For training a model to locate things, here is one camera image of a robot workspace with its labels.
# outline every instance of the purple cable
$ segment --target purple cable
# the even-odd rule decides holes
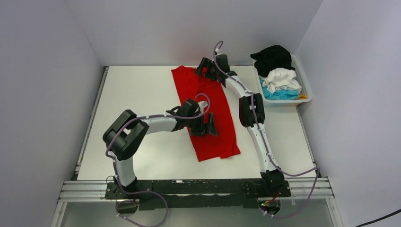
[[[128,127],[129,124],[131,124],[132,122],[134,122],[134,121],[136,121],[136,120],[150,119],[150,118],[157,118],[157,117],[169,117],[169,118],[188,119],[188,120],[190,120],[190,119],[195,119],[195,118],[198,118],[198,117],[202,117],[202,116],[205,115],[205,114],[209,111],[209,109],[210,109],[210,99],[209,99],[209,97],[208,97],[206,94],[204,94],[204,93],[199,93],[199,94],[197,94],[197,95],[195,96],[195,99],[196,99],[197,97],[199,97],[199,96],[204,96],[204,97],[207,99],[207,101],[208,101],[208,107],[206,108],[206,110],[205,110],[203,113],[201,113],[201,114],[199,114],[199,115],[197,115],[197,116],[195,116],[195,117],[180,117],[180,116],[173,116],[173,115],[166,115],[166,116],[165,116],[164,114],[155,114],[155,115],[150,115],[150,116],[136,117],[136,118],[134,118],[134,119],[128,121],[125,125],[123,125],[123,127],[122,127],[120,130],[118,130],[118,132],[116,133],[116,135],[114,136],[114,138],[113,138],[112,141],[110,142],[109,146],[107,146],[107,149],[106,149],[106,156],[109,157],[109,158],[111,158],[111,159],[113,159],[114,173],[115,173],[115,175],[117,176],[116,179],[117,179],[118,186],[120,187],[120,190],[121,190],[123,193],[127,194],[127,195],[136,195],[136,194],[143,194],[143,193],[151,193],[151,194],[157,195],[158,197],[160,197],[160,198],[163,200],[163,202],[164,202],[164,204],[165,204],[165,206],[166,206],[166,214],[164,215],[163,219],[162,219],[158,224],[156,224],[156,225],[154,225],[154,226],[144,226],[144,225],[141,225],[141,224],[139,224],[139,223],[137,223],[137,222],[135,222],[135,221],[133,221],[133,220],[127,218],[127,217],[124,217],[123,215],[121,215],[121,214],[118,213],[118,207],[119,207],[122,203],[128,203],[128,202],[137,203],[137,202],[136,202],[136,201],[130,201],[130,200],[121,201],[121,202],[119,202],[119,203],[115,206],[115,211],[116,211],[117,215],[118,215],[119,217],[121,217],[122,219],[124,219],[124,220],[126,220],[126,221],[129,221],[130,223],[133,223],[134,225],[137,225],[137,226],[139,226],[139,227],[157,227],[157,226],[160,226],[160,225],[166,220],[166,218],[167,218],[167,215],[168,215],[168,204],[167,204],[167,201],[165,200],[165,198],[164,198],[161,194],[159,194],[159,193],[157,193],[157,192],[153,192],[153,191],[127,192],[127,191],[125,191],[125,190],[123,189],[123,187],[122,187],[122,185],[121,185],[120,178],[118,177],[117,166],[116,166],[116,164],[115,164],[115,159],[114,159],[113,156],[111,156],[111,155],[108,154],[109,151],[110,151],[110,149],[111,149],[111,147],[112,147],[113,144],[115,143],[116,139],[121,135],[121,133],[124,131],[124,129]]]
[[[230,75],[228,75],[227,73],[225,73],[225,72],[217,65],[217,62],[216,62],[216,48],[217,48],[217,46],[218,46],[219,44],[220,44],[220,47],[219,47],[219,49],[220,49],[221,46],[223,45],[223,41],[222,41],[222,40],[219,41],[219,42],[215,45],[215,47],[214,47],[214,49],[213,49],[213,60],[214,60],[214,63],[215,63],[215,65],[216,65],[216,67],[218,68],[218,70],[220,70],[220,72],[224,73],[224,74],[225,74],[226,76],[228,76],[230,79],[234,80],[237,84],[239,84],[239,85],[246,91],[246,87],[245,87],[245,85],[244,85],[243,83],[241,83],[239,80],[235,80],[233,77],[231,77]],[[254,116],[254,118],[255,118],[256,126],[258,127],[258,130],[261,130],[261,128],[260,128],[260,126],[259,126],[259,123],[258,123],[258,118],[257,118],[257,116],[256,116],[255,106],[254,106],[254,104],[253,104],[253,92],[252,92],[252,91],[251,91],[251,92],[248,92],[248,91],[247,91],[247,93],[251,95],[251,106],[252,106],[252,112],[253,112],[253,116]],[[264,147],[265,147],[266,151],[268,151],[269,149],[267,148],[267,143],[266,143],[264,137],[262,136],[262,133],[260,133],[260,135],[261,135],[261,137],[262,137]],[[283,173],[283,174],[285,174],[285,175],[287,175],[287,176],[296,177],[296,176],[301,176],[301,175],[307,174],[307,173],[309,173],[309,172],[311,172],[311,171],[317,170],[317,172],[316,172],[316,177],[315,177],[315,179],[314,179],[314,183],[313,183],[313,185],[312,185],[311,192],[309,193],[308,197],[306,198],[306,201],[304,202],[304,204],[302,204],[302,206],[301,206],[298,210],[296,210],[296,211],[295,211],[294,213],[292,213],[292,214],[282,215],[282,216],[274,216],[274,215],[271,215],[271,214],[267,213],[270,217],[275,217],[275,218],[289,218],[289,217],[292,217],[292,216],[298,214],[299,212],[301,212],[301,211],[303,210],[303,208],[306,206],[306,204],[309,202],[309,200],[310,200],[310,198],[311,198],[311,196],[312,196],[312,193],[313,193],[313,191],[314,191],[314,188],[315,188],[315,186],[316,186],[317,178],[319,177],[320,168],[319,168],[319,167],[314,167],[314,168],[312,168],[312,169],[310,169],[310,170],[307,170],[307,171],[305,171],[305,172],[302,172],[302,173],[300,173],[300,174],[289,174],[289,173],[284,172],[280,167],[278,167],[278,166],[274,163],[273,159],[271,158],[271,156],[270,156],[268,153],[267,153],[267,156],[268,156],[270,162],[273,164],[273,166],[274,166],[276,169],[278,169],[281,173]]]

